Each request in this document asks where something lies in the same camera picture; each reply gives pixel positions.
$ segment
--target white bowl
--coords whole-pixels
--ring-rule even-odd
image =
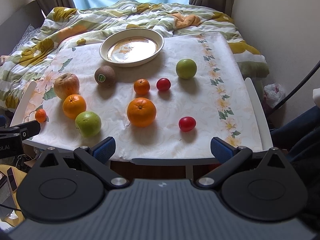
[[[152,60],[163,48],[164,38],[156,31],[132,28],[108,37],[100,46],[100,56],[114,66],[135,67]]]

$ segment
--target cherry tomato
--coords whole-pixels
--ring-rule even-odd
[[[157,89],[159,91],[167,91],[171,87],[171,83],[167,78],[161,78],[157,82]]]
[[[191,116],[185,116],[179,120],[179,128],[183,132],[189,132],[194,127],[196,127],[196,120]]]

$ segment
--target orange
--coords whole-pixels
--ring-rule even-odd
[[[38,109],[36,111],[35,119],[38,122],[45,122],[45,120],[47,119],[47,113],[44,111],[44,109]]]
[[[67,117],[75,120],[78,114],[87,109],[87,104],[81,95],[71,95],[64,100],[62,109]]]
[[[132,100],[127,109],[129,121],[138,127],[150,125],[156,118],[155,105],[146,98],[136,98]]]
[[[139,96],[143,96],[149,92],[150,84],[148,80],[141,78],[134,83],[133,89]]]

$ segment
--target kiwi sticker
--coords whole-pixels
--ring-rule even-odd
[[[99,76],[98,76],[98,81],[99,82],[104,82],[106,80],[106,77],[104,76],[104,75],[102,75],[102,74],[100,74]]]

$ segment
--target green apple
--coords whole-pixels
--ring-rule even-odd
[[[84,111],[78,114],[75,124],[83,137],[95,136],[101,130],[100,117],[91,111]]]
[[[176,65],[176,72],[178,77],[190,79],[194,77],[197,72],[197,64],[189,58],[179,60]]]

